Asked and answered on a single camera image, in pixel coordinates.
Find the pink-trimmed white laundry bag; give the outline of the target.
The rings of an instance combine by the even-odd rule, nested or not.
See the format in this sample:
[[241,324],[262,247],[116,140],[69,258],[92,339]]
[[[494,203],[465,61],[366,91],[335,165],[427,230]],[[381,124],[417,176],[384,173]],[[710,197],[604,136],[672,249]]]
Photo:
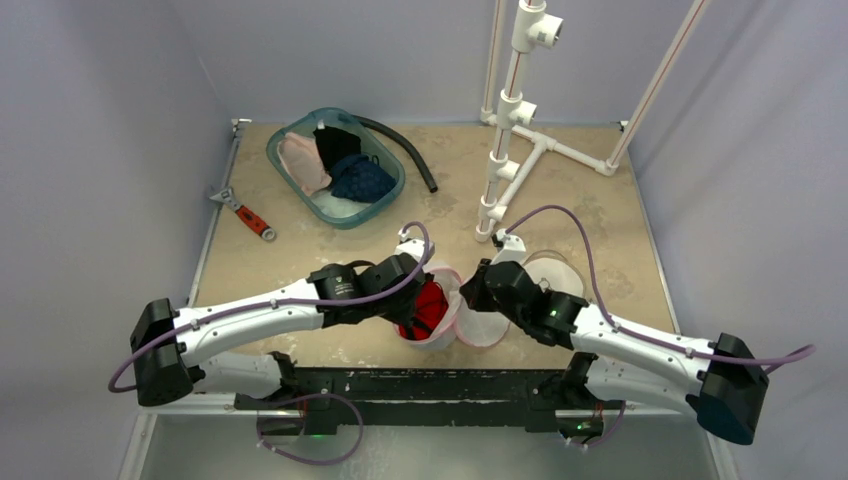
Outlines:
[[471,311],[459,293],[463,284],[460,274],[443,263],[425,266],[427,280],[439,283],[448,297],[448,311],[433,335],[426,340],[410,341],[396,335],[407,345],[419,350],[444,350],[455,341],[473,348],[489,348],[498,344],[509,330],[509,321],[498,313]]

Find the red and black bra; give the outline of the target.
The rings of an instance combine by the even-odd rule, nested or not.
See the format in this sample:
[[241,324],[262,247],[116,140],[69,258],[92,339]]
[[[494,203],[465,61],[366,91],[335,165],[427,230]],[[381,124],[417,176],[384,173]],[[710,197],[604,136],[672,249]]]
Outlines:
[[410,341],[429,339],[448,311],[448,297],[442,286],[427,280],[415,302],[415,311],[410,326],[399,328],[399,335]]

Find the pale pink bra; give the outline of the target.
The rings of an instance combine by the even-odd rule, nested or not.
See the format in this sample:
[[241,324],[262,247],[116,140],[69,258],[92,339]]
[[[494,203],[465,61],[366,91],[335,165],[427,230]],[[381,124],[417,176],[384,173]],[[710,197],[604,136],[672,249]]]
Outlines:
[[277,153],[285,172],[307,196],[330,186],[332,180],[314,138],[288,132],[278,144]]

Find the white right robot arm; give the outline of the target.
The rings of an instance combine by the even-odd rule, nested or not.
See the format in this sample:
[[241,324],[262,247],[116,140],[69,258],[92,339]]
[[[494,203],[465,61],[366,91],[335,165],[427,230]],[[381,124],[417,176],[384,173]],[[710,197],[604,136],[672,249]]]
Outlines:
[[620,317],[579,296],[543,287],[514,261],[484,259],[460,288],[469,309],[498,313],[537,342],[633,366],[639,381],[618,373],[617,399],[692,413],[711,434],[752,444],[769,378],[748,345],[723,333],[715,341],[678,337]]

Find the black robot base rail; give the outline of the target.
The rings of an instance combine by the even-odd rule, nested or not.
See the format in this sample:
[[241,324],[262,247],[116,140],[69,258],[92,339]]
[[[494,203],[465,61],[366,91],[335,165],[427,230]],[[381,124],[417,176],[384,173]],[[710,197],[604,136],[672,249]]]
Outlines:
[[308,434],[341,425],[519,427],[555,432],[563,412],[593,410],[598,399],[564,370],[448,370],[297,367],[267,399],[238,394],[238,411],[296,412]]

